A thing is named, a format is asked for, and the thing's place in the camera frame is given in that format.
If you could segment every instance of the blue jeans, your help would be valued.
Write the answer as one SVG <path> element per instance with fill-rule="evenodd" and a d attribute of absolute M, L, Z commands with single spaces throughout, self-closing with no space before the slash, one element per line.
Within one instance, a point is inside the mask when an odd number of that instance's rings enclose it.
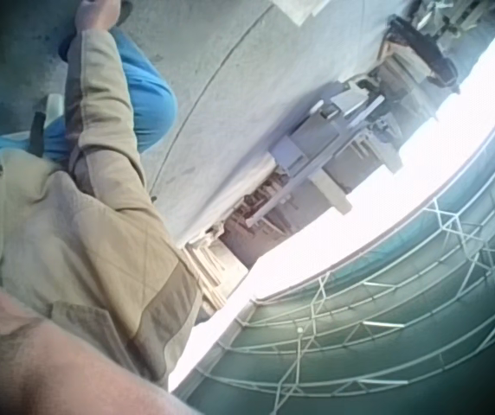
<path fill-rule="evenodd" d="M 156 144 L 170 130 L 177 115 L 174 93 L 142 51 L 119 29 L 112 30 L 123 62 L 134 112 L 134 132 L 141 153 Z M 27 150 L 29 140 L 0 137 L 1 149 Z M 44 131 L 44 157 L 56 162 L 68 159 L 70 147 L 65 138 L 64 117 L 56 119 Z"/>

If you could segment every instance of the man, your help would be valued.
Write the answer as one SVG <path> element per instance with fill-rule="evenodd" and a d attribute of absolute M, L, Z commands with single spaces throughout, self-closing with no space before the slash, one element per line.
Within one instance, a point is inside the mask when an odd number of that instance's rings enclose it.
<path fill-rule="evenodd" d="M 190 411 L 158 387 L 201 294 L 145 190 L 131 79 L 108 31 L 119 10 L 119 0 L 78 9 L 66 167 L 0 142 L 3 412 Z"/>
<path fill-rule="evenodd" d="M 123 23 L 131 13 L 132 4 L 124 1 L 117 24 Z M 173 125 L 177 115 L 176 98 L 161 74 L 128 36 L 115 27 L 110 29 L 110 33 L 117 43 L 130 93 L 138 151 L 143 153 L 158 143 Z M 64 61 L 68 60 L 68 49 L 73 39 L 69 36 L 59 48 Z M 58 163 L 68 160 L 71 146 L 66 138 L 63 117 L 56 119 L 44 131 L 44 147 L 46 158 Z M 0 149 L 8 148 L 27 150 L 29 141 L 0 137 Z"/>

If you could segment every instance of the metal truss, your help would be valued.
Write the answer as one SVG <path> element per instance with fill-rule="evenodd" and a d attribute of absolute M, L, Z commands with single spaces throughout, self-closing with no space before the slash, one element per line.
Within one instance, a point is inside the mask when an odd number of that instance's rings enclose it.
<path fill-rule="evenodd" d="M 473 162 L 480 156 L 482 155 L 485 151 L 487 151 L 487 147 L 488 147 L 488 144 L 494 139 L 495 137 L 495 130 L 492 132 L 492 134 L 485 140 L 484 144 L 482 145 L 482 148 L 480 150 L 480 152 L 478 154 L 476 154 L 474 156 L 474 159 L 472 161 L 470 161 L 469 163 L 467 163 L 462 170 L 459 171 L 459 173 L 452 179 L 451 183 L 450 183 L 450 186 L 447 186 L 446 188 L 444 188 L 443 190 L 441 190 L 436 196 L 435 198 L 436 199 L 439 199 L 442 195 L 444 195 L 448 190 L 449 188 L 451 187 L 451 184 L 453 184 L 454 182 L 456 182 L 459 178 L 461 178 L 467 171 L 468 169 L 473 165 Z M 491 181 L 495 178 L 495 172 L 494 174 L 492 175 L 492 177 L 490 178 L 490 180 L 488 180 L 488 182 L 483 186 L 483 188 L 463 207 L 463 209 L 461 209 L 461 213 L 463 212 L 463 210 L 466 210 L 475 200 L 478 196 L 480 196 L 485 188 L 491 183 Z M 411 221 L 416 217 L 418 216 L 418 214 L 420 213 L 421 211 L 419 212 L 416 212 L 415 214 L 411 215 L 411 217 L 407 218 L 407 220 L 402 224 L 400 225 L 396 230 L 395 232 L 399 232 L 403 227 L 405 227 L 406 225 L 408 225 L 409 223 L 411 223 Z M 421 249 L 423 246 L 425 246 L 428 242 L 430 242 L 430 240 L 432 240 L 435 236 L 438 235 L 438 233 L 441 232 L 441 229 L 439 229 L 438 231 L 436 231 L 436 233 L 433 233 L 432 235 L 430 235 L 427 239 L 425 239 L 424 241 L 422 241 L 418 246 L 414 247 L 411 251 L 409 252 L 406 252 L 406 254 L 404 254 L 401 258 L 399 258 L 395 263 L 389 265 L 389 266 L 394 266 L 396 265 L 398 262 L 400 262 L 401 260 L 404 260 L 408 255 L 414 253 L 415 251 Z M 355 256 L 353 259 L 351 259 L 348 263 L 344 263 L 344 264 L 341 264 L 339 267 L 344 267 L 346 266 L 347 264 L 349 263 L 352 263 L 354 262 L 355 260 L 357 259 L 360 259 L 361 257 L 363 257 L 364 255 L 370 253 L 373 251 L 373 249 L 376 249 L 380 244 L 382 244 L 382 242 L 384 240 L 386 240 L 388 238 L 388 236 L 384 237 L 383 239 L 380 239 L 378 241 L 376 241 L 373 246 L 370 246 L 367 250 L 363 251 L 363 252 L 360 252 L 357 256 Z M 298 286 L 295 286 L 295 287 L 292 287 L 291 289 L 288 289 L 288 290 L 285 290 L 279 294 L 275 294 L 269 298 L 266 298 L 266 299 L 254 299 L 252 300 L 253 303 L 255 305 L 258 305 L 258 306 L 263 306 L 263 305 L 272 305 L 274 303 L 279 303 L 279 302 L 283 302 L 283 301 L 287 301 L 287 298 L 285 298 L 287 295 L 289 294 L 292 294 L 294 292 L 297 292 L 297 291 L 302 291 L 303 289 L 307 288 L 308 286 L 310 285 L 313 285 L 313 284 L 320 284 L 319 282 L 319 279 L 322 278 L 323 276 L 319 276 L 319 277 L 316 277 L 314 279 L 311 279 L 311 280 L 308 280 L 306 282 L 304 282 L 303 284 L 301 285 L 298 285 Z M 344 293 L 345 291 L 340 291 L 339 293 L 336 293 L 336 295 L 340 295 L 342 293 Z M 291 314 L 293 311 L 288 311 L 287 313 L 282 313 L 280 315 L 277 315 L 277 316 L 273 316 L 273 317 L 270 317 L 271 319 L 276 319 L 276 318 L 280 318 L 281 316 L 286 316 L 288 314 Z M 256 323 L 259 323 L 259 322 L 265 322 L 267 319 L 263 319 L 263 320 L 260 320 L 258 322 L 240 322 L 242 325 L 245 325 L 247 324 L 248 326 L 249 325 L 254 325 Z"/>
<path fill-rule="evenodd" d="M 482 194 L 484 194 L 484 192 L 490 187 L 490 185 L 492 184 L 492 182 L 494 180 L 495 180 L 495 172 L 488 179 L 488 181 L 482 186 L 482 188 L 477 192 L 477 194 L 457 213 L 457 217 L 460 217 Z M 483 220 L 483 225 L 494 214 L 495 214 L 495 208 L 490 213 L 490 215 L 488 215 L 488 217 L 485 220 Z M 387 294 L 389 294 L 391 292 L 394 292 L 395 290 L 397 290 L 398 288 L 403 287 L 406 284 L 409 284 L 410 282 L 414 281 L 418 277 L 422 276 L 426 272 L 428 272 L 431 269 L 433 269 L 435 266 L 441 265 L 447 258 L 449 258 L 451 255 L 453 255 L 454 253 L 456 253 L 459 250 L 459 247 L 458 246 L 456 246 L 455 248 L 453 248 L 452 250 L 450 250 L 447 253 L 444 253 L 443 252 L 443 254 L 441 255 L 441 257 L 437 261 L 435 261 L 434 263 L 432 263 L 431 265 L 429 265 L 426 269 L 417 272 L 414 276 L 411 276 L 411 277 L 407 278 L 405 281 L 402 281 L 402 282 L 397 283 L 397 284 L 384 284 L 384 283 L 379 283 L 379 282 L 375 282 L 374 281 L 375 279 L 377 279 L 381 275 L 383 275 L 384 272 L 392 269 L 396 265 L 400 264 L 402 261 L 404 261 L 407 258 L 409 258 L 415 252 L 417 252 L 420 249 L 422 249 L 424 246 L 426 246 L 428 243 L 430 243 L 432 240 L 434 240 L 441 233 L 445 233 L 446 236 L 448 237 L 450 235 L 450 233 L 453 232 L 453 229 L 451 228 L 451 225 L 454 222 L 455 222 L 455 217 L 453 216 L 453 217 L 451 217 L 447 221 L 446 224 L 444 224 L 445 225 L 444 227 L 443 226 L 439 226 L 439 228 L 438 228 L 437 231 L 435 231 L 430 236 L 428 236 L 420 244 L 418 244 L 417 246 L 415 246 L 414 248 L 412 248 L 408 252 L 404 253 L 400 258 L 398 258 L 397 260 L 391 262 L 387 266 L 383 267 L 380 271 L 375 272 L 374 274 L 366 277 L 362 281 L 359 281 L 358 283 L 355 283 L 355 284 L 353 284 L 353 285 L 351 285 L 351 286 L 349 286 L 349 287 L 347 287 L 347 288 L 345 288 L 345 289 L 343 289 L 341 291 L 338 291 L 338 292 L 335 292 L 333 294 L 327 295 L 326 289 L 325 289 L 325 283 L 323 284 L 323 281 L 324 280 L 325 281 L 328 281 L 329 276 L 330 276 L 330 272 L 327 272 L 325 275 L 319 276 L 317 282 L 318 282 L 318 290 L 323 292 L 323 299 L 320 300 L 322 302 L 327 301 L 327 300 L 330 300 L 330 299 L 333 299 L 335 297 L 339 297 L 339 296 L 341 296 L 341 295 L 343 295 L 343 294 L 345 294 L 345 293 L 347 293 L 349 291 L 353 291 L 353 290 L 355 290 L 355 289 L 357 289 L 359 287 L 364 287 L 364 288 L 367 288 L 367 287 L 370 287 L 370 286 L 381 287 L 381 288 L 384 288 L 384 291 L 381 291 L 380 293 L 375 294 L 375 295 L 372 295 L 369 292 L 369 294 L 370 294 L 369 297 L 367 297 L 367 298 L 365 298 L 363 300 L 357 301 L 356 303 L 350 303 L 349 305 L 344 306 L 344 307 L 341 307 L 339 309 L 327 310 L 324 313 L 317 314 L 315 317 L 316 318 L 320 318 L 320 317 L 324 317 L 324 316 L 333 316 L 334 314 L 341 313 L 341 312 L 344 312 L 346 310 L 353 310 L 355 307 L 360 306 L 360 305 L 363 305 L 365 303 L 368 303 L 368 302 L 371 302 L 371 301 L 376 301 L 378 298 L 380 298 L 380 297 L 382 297 L 384 295 L 387 295 Z M 479 228 L 476 228 L 475 230 L 473 230 L 473 232 L 471 233 L 471 235 L 474 235 L 478 231 L 479 231 Z M 282 312 L 282 313 L 276 314 L 274 316 L 270 316 L 270 317 L 267 317 L 267 318 L 264 318 L 264 319 L 260 319 L 260 320 L 257 320 L 255 322 L 239 322 L 239 323 L 242 325 L 242 327 L 251 327 L 251 328 L 271 327 L 271 326 L 280 326 L 280 325 L 287 325 L 287 324 L 299 325 L 299 324 L 302 324 L 303 322 L 306 322 L 306 321 L 309 321 L 310 319 L 312 319 L 312 315 L 311 316 L 299 317 L 299 318 L 296 318 L 296 319 L 286 319 L 286 320 L 280 320 L 280 318 L 281 317 L 285 317 L 285 316 L 289 316 L 289 315 L 294 314 L 294 313 L 298 313 L 298 312 L 300 312 L 302 310 L 309 310 L 312 307 L 314 307 L 314 304 L 313 304 L 313 302 L 310 302 L 310 303 L 304 304 L 304 305 L 302 305 L 302 306 L 300 306 L 300 307 L 298 307 L 298 308 L 296 308 L 294 310 L 288 310 L 286 312 Z"/>
<path fill-rule="evenodd" d="M 479 345 L 477 347 L 472 348 L 472 351 L 470 353 L 465 354 L 452 361 L 449 361 L 447 359 L 447 355 L 450 350 L 453 350 L 455 347 L 464 342 L 470 342 L 470 340 L 475 340 L 476 338 L 481 340 L 481 342 L 479 342 Z M 441 348 L 437 348 L 433 352 L 425 354 L 411 361 L 402 363 L 401 365 L 349 378 L 325 380 L 319 382 L 301 382 L 300 364 L 305 354 L 305 348 L 301 347 L 301 343 L 298 347 L 295 362 L 288 368 L 279 382 L 234 380 L 222 376 L 215 376 L 210 373 L 205 373 L 199 368 L 197 369 L 197 371 L 212 380 L 221 382 L 226 385 L 262 393 L 274 394 L 274 408 L 271 413 L 276 413 L 292 396 L 308 398 L 347 397 L 381 392 L 395 387 L 413 384 L 457 367 L 461 363 L 471 359 L 476 354 L 484 351 L 494 343 L 495 314 L 484 320 L 480 325 L 476 326 L 465 335 Z M 404 378 L 402 375 L 399 374 L 403 370 L 409 369 L 411 367 L 416 367 L 419 364 L 429 361 L 435 361 L 437 368 L 430 372 L 426 372 L 411 378 Z M 315 392 L 315 389 L 318 390 L 319 388 L 324 388 L 327 392 Z"/>
<path fill-rule="evenodd" d="M 460 172 L 457 178 L 460 177 L 464 170 Z M 206 373 L 200 368 L 197 368 L 196 370 L 209 379 L 227 384 L 229 386 L 235 386 L 260 393 L 272 394 L 274 396 L 274 404 L 273 408 L 269 409 L 272 414 L 276 414 L 291 397 L 336 398 L 381 392 L 400 386 L 410 385 L 415 382 L 428 379 L 432 376 L 435 376 L 436 374 L 442 374 L 451 368 L 457 367 L 465 361 L 473 358 L 473 356 L 489 348 L 492 344 L 495 343 L 495 313 L 484 320 L 481 324 L 474 327 L 472 330 L 468 331 L 466 334 L 460 336 L 459 338 L 451 341 L 447 345 L 444 345 L 440 348 L 437 348 L 433 352 L 425 354 L 411 361 L 402 363 L 400 365 L 389 367 L 373 373 L 364 373 L 358 376 L 352 376 L 342 379 L 312 382 L 306 382 L 302 379 L 301 362 L 307 353 L 314 351 L 331 350 L 334 348 L 344 348 L 348 345 L 354 345 L 369 340 L 375 340 L 378 337 L 389 335 L 401 329 L 406 329 L 407 327 L 417 324 L 418 322 L 422 322 L 424 319 L 433 316 L 441 310 L 449 307 L 486 281 L 493 282 L 495 292 L 495 261 L 493 259 L 495 249 L 490 247 L 490 244 L 488 242 L 488 240 L 495 235 L 495 232 L 486 236 L 482 235 L 483 230 L 485 229 L 486 222 L 488 222 L 495 215 L 495 206 L 493 210 L 487 215 L 487 217 L 482 220 L 482 223 L 468 223 L 464 222 L 461 219 L 461 215 L 489 188 L 494 180 L 495 173 L 489 178 L 489 180 L 480 189 L 480 191 L 477 192 L 477 194 L 457 213 L 441 209 L 438 200 L 443 192 L 436 195 L 431 204 L 428 205 L 428 207 L 422 209 L 419 214 L 424 212 L 434 215 L 438 222 L 438 230 L 434 232 L 433 235 L 422 241 L 418 246 L 414 247 L 409 252 L 406 252 L 406 254 L 401 256 L 396 261 L 390 263 L 383 270 L 380 270 L 379 272 L 365 278 L 364 280 L 353 284 L 351 287 L 346 288 L 345 290 L 341 290 L 330 295 L 328 295 L 326 292 L 326 286 L 327 283 L 329 283 L 329 280 L 333 278 L 331 278 L 331 272 L 327 272 L 323 275 L 318 276 L 315 281 L 311 282 L 311 284 L 317 284 L 317 289 L 311 301 L 307 305 L 296 310 L 288 311 L 287 313 L 282 313 L 277 316 L 259 320 L 257 322 L 240 322 L 245 327 L 268 327 L 282 324 L 295 324 L 297 326 L 298 337 L 289 341 L 274 342 L 242 348 L 230 348 L 221 345 L 229 351 L 240 353 L 294 355 L 295 358 L 292 364 L 284 372 L 278 382 L 235 380 L 222 376 L 215 376 L 211 373 Z M 457 245 L 449 252 L 443 252 L 441 258 L 438 261 L 434 262 L 432 265 L 429 265 L 425 270 L 417 272 L 415 275 L 407 278 L 406 280 L 398 284 L 386 284 L 384 282 L 374 281 L 376 277 L 384 273 L 386 270 L 391 269 L 393 266 L 399 264 L 404 259 L 408 258 L 411 254 L 424 247 L 440 233 L 444 233 L 446 235 L 443 244 L 444 248 L 446 248 L 449 238 L 455 238 L 457 240 Z M 445 259 L 448 256 L 452 255 L 455 251 L 463 252 L 465 256 L 464 261 L 459 265 L 453 267 L 450 272 L 446 273 L 441 278 L 434 280 L 431 284 L 416 292 L 414 295 L 404 298 L 402 302 L 381 310 L 380 312 L 375 313 L 375 315 L 373 316 L 366 317 L 357 322 L 348 324 L 342 328 L 335 328 L 322 332 L 318 331 L 317 319 L 319 317 L 331 316 L 332 314 L 341 312 L 342 310 L 353 310 L 354 307 L 357 307 L 362 303 L 367 303 L 368 301 L 376 301 L 378 297 L 387 295 L 388 293 L 395 291 L 401 286 L 415 281 L 415 279 L 421 276 L 424 272 L 427 272 L 432 269 L 432 267 L 437 266 L 441 263 L 442 260 L 445 261 Z M 454 271 L 460 269 L 460 267 L 464 265 L 468 265 L 469 268 L 465 276 L 463 277 L 461 284 L 456 287 L 457 291 L 453 294 L 453 296 L 450 297 L 450 299 L 442 305 L 406 322 L 392 322 L 388 321 L 387 318 L 379 318 L 382 315 L 386 314 L 388 311 L 391 311 L 394 308 L 397 308 L 400 305 L 422 295 L 424 292 L 430 290 L 437 284 L 441 284 L 443 281 L 449 278 Z M 484 270 L 484 275 L 476 279 L 474 282 L 470 283 L 473 272 L 478 269 Z M 326 312 L 321 312 L 324 304 L 331 298 L 353 290 L 354 287 L 358 286 L 362 286 L 363 288 L 374 286 L 378 288 L 384 288 L 384 291 L 381 291 L 374 296 L 371 294 L 368 298 L 355 304 L 350 304 L 349 306 L 343 307 L 341 309 L 327 310 Z M 297 319 L 290 319 L 286 321 L 272 322 L 272 320 L 275 320 L 277 318 L 281 318 L 305 309 L 309 310 L 309 316 Z M 386 328 L 387 330 L 376 334 L 373 333 L 373 327 Z M 326 347 L 321 347 L 318 344 L 318 338 L 320 336 L 329 335 L 331 333 L 346 329 L 350 329 L 350 332 L 341 343 Z M 368 336 L 359 338 L 356 341 L 352 341 L 351 338 L 360 329 L 365 330 L 368 333 Z M 284 346 L 286 344 L 292 344 L 292 348 L 288 350 L 278 349 L 278 346 Z M 449 357 L 450 354 L 448 352 L 461 344 L 468 345 L 471 351 L 461 357 Z M 434 362 L 433 370 L 429 370 L 429 362 Z M 409 368 L 419 367 L 419 365 L 424 363 L 427 364 L 426 370 L 424 370 L 423 373 L 419 375 L 409 376 L 404 374 L 403 372 Z"/>
<path fill-rule="evenodd" d="M 437 215 L 440 225 L 444 227 L 445 223 L 442 221 L 442 215 L 449 213 L 445 211 L 440 211 L 438 208 L 430 209 L 430 212 Z M 467 252 L 466 244 L 469 240 L 480 239 L 480 237 L 471 236 L 469 233 L 466 233 L 462 229 L 462 227 L 460 227 L 457 230 L 453 230 L 452 227 L 449 227 L 449 229 L 450 229 L 449 232 L 453 231 L 459 238 L 461 248 L 463 249 L 464 252 Z M 485 269 L 487 273 L 482 278 L 475 281 L 473 284 L 467 286 L 468 278 L 471 273 L 468 272 L 461 286 L 459 287 L 457 293 L 450 302 L 444 303 L 439 308 L 431 310 L 426 315 L 414 319 L 411 322 L 411 324 L 415 324 L 419 321 L 422 321 L 422 319 L 426 318 L 427 316 L 436 314 L 438 311 L 440 311 L 440 309 L 445 309 L 448 305 L 457 301 L 461 296 L 465 295 L 465 293 L 473 290 L 479 284 L 482 284 L 487 279 L 493 279 L 495 285 L 495 264 L 492 259 L 492 252 L 495 252 L 495 250 L 491 249 L 488 246 L 486 240 L 483 239 L 480 240 L 484 244 L 481 252 L 484 252 L 487 257 L 486 264 L 479 260 L 478 252 L 471 253 L 470 256 L 467 257 L 467 260 L 471 263 L 471 269 L 474 266 L 479 266 L 480 268 Z M 323 295 L 324 292 L 322 290 L 318 290 L 313 300 L 319 300 L 320 298 L 323 298 Z M 318 309 L 319 306 L 316 306 L 312 308 L 312 312 L 313 310 L 318 311 Z M 254 390 L 262 393 L 274 394 L 275 396 L 274 408 L 271 413 L 275 414 L 291 396 L 319 397 L 319 398 L 354 396 L 354 395 L 360 395 L 366 393 L 381 392 L 395 387 L 409 385 L 417 381 L 427 379 L 436 374 L 441 374 L 453 367 L 458 366 L 464 361 L 471 359 L 474 355 L 480 353 L 481 351 L 485 350 L 486 348 L 494 344 L 495 343 L 495 325 L 493 325 L 494 323 L 495 323 L 495 314 L 489 317 L 488 319 L 486 319 L 485 321 L 483 321 L 479 326 L 467 332 L 465 335 L 450 342 L 446 346 L 436 349 L 434 352 L 425 354 L 422 357 L 413 359 L 412 361 L 403 363 L 401 365 L 390 367 L 388 369 L 384 369 L 374 373 L 366 373 L 355 377 L 338 379 L 338 380 L 327 380 L 320 382 L 301 381 L 301 361 L 305 353 L 309 349 L 309 347 L 313 343 L 316 343 L 315 338 L 317 337 L 317 327 L 314 320 L 312 320 L 311 323 L 305 325 L 304 328 L 299 327 L 298 329 L 299 338 L 297 340 L 295 361 L 286 370 L 282 378 L 277 383 L 259 382 L 259 381 L 250 381 L 250 380 L 233 380 L 221 376 L 214 376 L 210 373 L 205 373 L 199 369 L 198 370 L 208 378 L 215 381 L 219 381 L 221 383 L 225 383 L 230 386 Z M 389 327 L 392 329 L 402 329 L 407 327 L 407 324 L 398 324 L 398 323 L 386 323 L 386 322 L 367 322 L 366 324 L 363 323 L 363 326 L 369 331 L 370 337 L 373 339 L 376 337 L 372 335 L 369 326 L 374 326 L 374 325 Z M 303 335 L 307 332 L 310 333 L 310 335 L 309 337 L 304 338 Z M 446 354 L 449 350 L 455 348 L 456 346 L 466 341 L 469 341 L 469 339 L 474 339 L 476 337 L 479 337 L 480 334 L 482 334 L 482 337 L 480 337 L 481 342 L 476 348 L 473 348 L 470 353 L 456 360 L 447 361 Z M 421 375 L 412 378 L 403 377 L 402 374 L 401 375 L 399 374 L 405 369 L 415 367 L 423 362 L 431 361 L 432 359 L 436 361 L 436 364 L 438 366 L 433 371 L 423 373 Z M 327 389 L 327 392 L 314 392 L 315 389 L 319 389 L 319 388 L 325 388 Z"/>

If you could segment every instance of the pavement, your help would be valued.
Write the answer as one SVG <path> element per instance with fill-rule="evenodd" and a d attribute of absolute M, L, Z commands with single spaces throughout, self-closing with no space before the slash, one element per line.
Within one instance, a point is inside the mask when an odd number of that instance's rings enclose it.
<path fill-rule="evenodd" d="M 133 0 L 123 29 L 169 81 L 173 130 L 143 154 L 148 187 L 178 244 L 220 219 L 272 170 L 270 143 L 328 83 L 375 62 L 388 16 L 410 0 L 331 0 L 298 27 L 268 0 Z M 0 0 L 0 133 L 30 125 L 62 93 L 57 46 L 78 0 Z"/>

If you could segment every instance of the beige jacket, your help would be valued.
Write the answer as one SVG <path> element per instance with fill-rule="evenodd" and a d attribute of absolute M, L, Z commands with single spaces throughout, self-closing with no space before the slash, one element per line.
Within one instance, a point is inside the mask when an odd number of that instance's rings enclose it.
<path fill-rule="evenodd" d="M 145 190 L 112 36 L 71 45 L 68 171 L 0 152 L 0 286 L 165 387 L 201 303 L 194 274 Z"/>

